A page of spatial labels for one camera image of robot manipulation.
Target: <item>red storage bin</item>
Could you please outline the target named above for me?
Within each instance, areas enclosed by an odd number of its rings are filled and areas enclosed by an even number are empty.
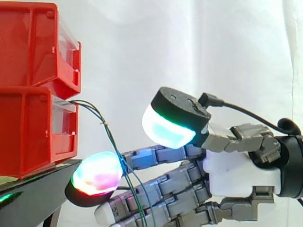
[[[0,87],[0,175],[22,179],[77,155],[78,107],[46,87]]]
[[[0,86],[43,86],[62,99],[80,93],[77,42],[53,3],[0,1]]]

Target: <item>white wall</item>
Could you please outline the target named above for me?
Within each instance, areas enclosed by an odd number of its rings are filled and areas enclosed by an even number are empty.
[[[55,2],[82,42],[80,97],[100,108],[121,151],[153,144],[141,117],[161,86],[195,96],[213,93],[272,122],[294,113],[303,125],[303,37],[293,27],[292,0]],[[212,121],[226,127],[255,122],[227,109],[210,111]],[[78,158],[105,150],[112,148],[102,126],[81,110]],[[141,171],[139,177],[147,181],[176,166]],[[93,211],[66,202],[58,226],[96,227]],[[277,198],[257,223],[224,221],[219,226],[300,227],[302,213],[295,201]]]

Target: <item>cable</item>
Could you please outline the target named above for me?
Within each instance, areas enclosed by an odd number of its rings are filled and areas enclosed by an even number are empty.
[[[129,168],[129,170],[132,172],[132,174],[137,178],[137,180],[139,181],[140,185],[142,186],[143,191],[144,191],[144,193],[146,194],[148,204],[149,204],[149,206],[150,206],[150,208],[151,208],[151,216],[152,216],[153,224],[154,224],[154,226],[156,226],[156,219],[155,219],[155,216],[154,216],[154,213],[153,213],[152,203],[151,203],[151,201],[150,201],[150,198],[147,196],[146,189],[145,189],[143,183],[141,182],[140,178],[139,178],[139,177],[137,176],[137,174],[131,169],[131,167],[129,166],[129,164],[128,164],[127,162],[125,162],[125,164],[126,164],[127,168]]]
[[[130,187],[125,187],[125,186],[118,186],[116,190],[130,190],[131,188]]]
[[[85,101],[85,100],[72,100],[72,101],[70,101],[70,103],[77,104],[77,105],[80,105],[80,106],[88,109],[90,112],[92,112],[96,117],[98,117],[101,120],[102,124],[105,127],[105,130],[106,130],[106,133],[108,135],[108,138],[111,141],[111,143],[112,143],[112,145],[113,145],[113,147],[115,149],[115,152],[116,152],[117,156],[119,157],[119,161],[120,161],[120,165],[122,167],[123,173],[124,173],[124,177],[125,177],[125,179],[127,181],[127,184],[129,185],[128,190],[130,190],[132,192],[132,195],[134,197],[135,203],[136,203],[137,208],[139,210],[140,218],[141,218],[141,221],[142,221],[142,226],[147,226],[144,210],[143,210],[143,208],[142,208],[142,206],[141,206],[141,204],[139,202],[139,198],[137,196],[137,193],[135,191],[133,183],[132,183],[131,179],[128,176],[128,172],[125,169],[125,165],[127,163],[124,160],[123,156],[121,155],[121,153],[119,152],[119,150],[118,150],[118,148],[116,146],[116,142],[114,140],[114,137],[113,137],[113,135],[112,135],[109,127],[108,127],[107,122],[105,121],[105,119],[101,115],[100,111],[93,104],[91,104],[90,102]],[[140,184],[144,188],[144,186],[143,186],[142,182],[140,181],[140,179],[138,177],[136,177],[136,178],[139,180]],[[147,194],[145,188],[144,188],[144,192],[146,193],[146,196],[147,196],[147,198],[149,200],[149,197],[148,197],[148,194]]]
[[[237,110],[237,111],[239,111],[241,113],[244,113],[244,114],[246,114],[246,115],[248,115],[248,116],[250,116],[250,117],[258,120],[259,122],[267,125],[268,127],[272,128],[272,129],[274,129],[274,130],[276,130],[276,131],[278,131],[280,133],[287,134],[287,135],[289,134],[289,131],[283,130],[283,129],[275,126],[274,124],[270,123],[269,121],[265,120],[264,118],[262,118],[262,117],[260,117],[260,116],[258,116],[256,114],[254,114],[253,112],[248,111],[248,110],[246,110],[246,109],[244,109],[242,107],[239,107],[239,106],[234,105],[234,104],[226,103],[226,102],[223,103],[223,106],[231,108],[231,109],[234,109],[234,110]]]
[[[303,206],[303,201],[301,198],[297,199],[297,201],[301,204],[301,206]]]

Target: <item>black base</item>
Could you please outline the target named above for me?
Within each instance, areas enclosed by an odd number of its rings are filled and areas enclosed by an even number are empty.
[[[65,188],[65,195],[67,199],[78,207],[94,207],[103,204],[110,199],[113,193],[114,192],[109,192],[99,196],[89,196],[75,189],[71,181],[69,181]]]
[[[64,189],[81,160],[30,179],[0,186],[0,198],[16,195],[0,203],[0,227],[35,227],[53,214],[66,200]]]
[[[281,169],[280,197],[303,196],[303,142],[302,136],[276,137],[281,144],[281,159],[287,160]]]

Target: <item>rainbow light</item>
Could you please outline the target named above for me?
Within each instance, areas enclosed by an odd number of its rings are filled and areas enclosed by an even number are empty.
[[[142,126],[146,135],[155,143],[172,149],[188,144],[196,135],[194,131],[166,120],[151,105],[143,115]]]
[[[116,190],[122,174],[118,156],[105,151],[85,159],[74,172],[71,183],[84,194],[101,195]]]

